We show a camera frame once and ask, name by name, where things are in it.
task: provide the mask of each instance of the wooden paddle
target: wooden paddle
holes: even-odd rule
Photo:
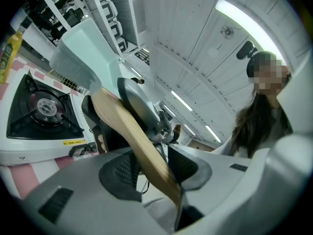
[[[180,188],[170,170],[120,99],[101,88],[91,96],[97,115],[128,142],[147,179],[178,207]]]

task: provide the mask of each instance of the warning label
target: warning label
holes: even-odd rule
[[[87,143],[86,139],[63,141],[63,145],[80,145],[84,143]]]

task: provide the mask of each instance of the fluorescent light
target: fluorescent light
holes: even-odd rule
[[[174,91],[172,91],[172,94],[184,105],[187,107],[187,109],[189,111],[192,111],[191,107],[184,101],[180,98],[180,96],[178,96]]]
[[[192,133],[192,135],[196,135],[192,130],[190,130],[190,128],[187,126],[187,125],[185,125],[185,127]]]
[[[215,135],[215,133],[211,130],[211,128],[210,128],[208,125],[206,125],[205,127],[209,130],[209,132],[211,132],[211,134],[215,137],[215,139],[217,140],[217,142],[219,142],[219,143],[222,142],[222,141]]]
[[[135,72],[138,76],[142,77],[142,75],[140,75],[138,72],[136,72],[133,67],[132,67],[132,70],[133,70],[133,72]]]
[[[164,107],[168,110],[168,112],[169,112],[170,114],[172,114],[173,116],[176,117],[176,115],[175,115],[166,105],[165,105]]]
[[[259,24],[245,12],[225,0],[218,0],[215,9],[238,23],[259,43],[263,50],[274,53],[277,56],[277,59],[282,60],[283,65],[286,65],[283,55],[280,53],[273,40],[265,30],[263,30]]]

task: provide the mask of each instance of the ceiling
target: ceiling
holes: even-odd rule
[[[285,0],[226,0],[250,15],[270,35],[294,71],[310,48],[297,16]],[[247,40],[258,43],[233,20],[215,9],[217,0],[145,0],[150,68],[163,99],[196,138],[217,147],[209,125],[224,143],[236,113],[251,100],[253,86],[246,76],[247,60],[236,53]],[[225,39],[221,28],[234,29]],[[193,109],[189,111],[170,92]]]

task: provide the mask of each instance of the clear plastic container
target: clear plastic container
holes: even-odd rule
[[[117,57],[92,19],[62,36],[50,66],[91,93],[104,87],[119,97],[117,79],[122,74]]]

